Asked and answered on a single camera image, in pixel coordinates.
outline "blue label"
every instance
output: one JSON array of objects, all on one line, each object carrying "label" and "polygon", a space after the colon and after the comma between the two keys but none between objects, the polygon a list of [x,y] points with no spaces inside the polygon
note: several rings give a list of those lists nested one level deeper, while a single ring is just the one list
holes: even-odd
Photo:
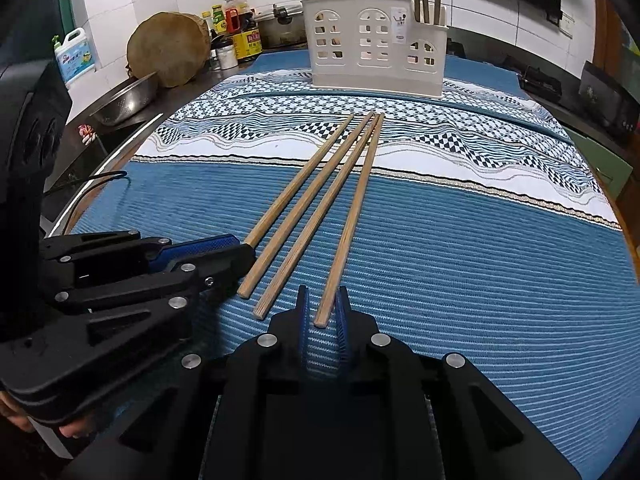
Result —
[{"label": "blue label", "polygon": [[57,58],[60,73],[65,83],[95,64],[94,56],[87,40],[81,41],[69,50],[58,54]]}]

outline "stainless steel bowl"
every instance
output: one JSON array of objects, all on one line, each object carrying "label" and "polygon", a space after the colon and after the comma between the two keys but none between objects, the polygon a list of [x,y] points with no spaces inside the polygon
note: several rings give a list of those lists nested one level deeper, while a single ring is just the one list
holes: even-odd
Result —
[{"label": "stainless steel bowl", "polygon": [[137,114],[157,93],[158,74],[153,72],[120,90],[92,116],[105,126],[115,126]]}]

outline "striped blue fabric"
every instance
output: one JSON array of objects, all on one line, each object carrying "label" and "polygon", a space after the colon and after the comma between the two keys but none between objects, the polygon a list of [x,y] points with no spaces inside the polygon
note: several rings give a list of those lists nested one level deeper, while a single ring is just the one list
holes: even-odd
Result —
[{"label": "striped blue fabric", "polygon": [[[108,184],[75,232],[136,228],[174,242],[225,233],[242,240],[297,171],[196,162],[130,162],[125,169],[129,180]],[[356,181],[352,174],[271,315],[294,306],[301,283],[315,314]],[[260,322],[251,310],[319,200],[250,300],[236,296],[218,310],[198,311],[201,345],[229,352],[266,330],[270,316]],[[342,284],[354,309],[414,351],[465,354],[584,480],[604,471],[638,420],[640,288],[618,231],[468,190],[373,175]],[[337,367],[333,319],[327,330],[312,330],[308,360],[327,373]]]}]

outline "white plastic jug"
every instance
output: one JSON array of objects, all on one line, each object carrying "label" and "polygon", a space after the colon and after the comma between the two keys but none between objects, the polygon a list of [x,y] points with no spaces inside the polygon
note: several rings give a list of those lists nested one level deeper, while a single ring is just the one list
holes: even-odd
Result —
[{"label": "white plastic jug", "polygon": [[56,47],[55,53],[67,88],[82,74],[95,71],[94,55],[82,27],[68,33],[62,45]]}]

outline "patterned fabric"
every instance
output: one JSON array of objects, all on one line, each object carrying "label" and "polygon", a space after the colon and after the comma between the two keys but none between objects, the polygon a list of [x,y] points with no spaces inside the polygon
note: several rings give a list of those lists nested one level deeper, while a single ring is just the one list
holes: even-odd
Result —
[{"label": "patterned fabric", "polygon": [[[417,352],[465,354],[584,480],[595,480],[640,415],[640,289],[610,206],[559,124],[522,97],[465,82],[447,81],[444,98],[477,102],[475,112],[314,89],[259,95],[269,85],[309,93],[307,79],[304,70],[236,76],[181,108],[127,164],[129,180],[107,185],[75,232],[243,239],[345,114],[356,115],[353,127],[369,110],[384,112],[342,277],[351,304]],[[270,316],[260,322],[251,311],[331,179],[249,300],[199,306],[192,351],[224,354],[264,332],[273,314],[293,307],[301,283],[315,314],[357,171]],[[312,330],[308,360],[316,372],[334,373],[333,319]]]}]

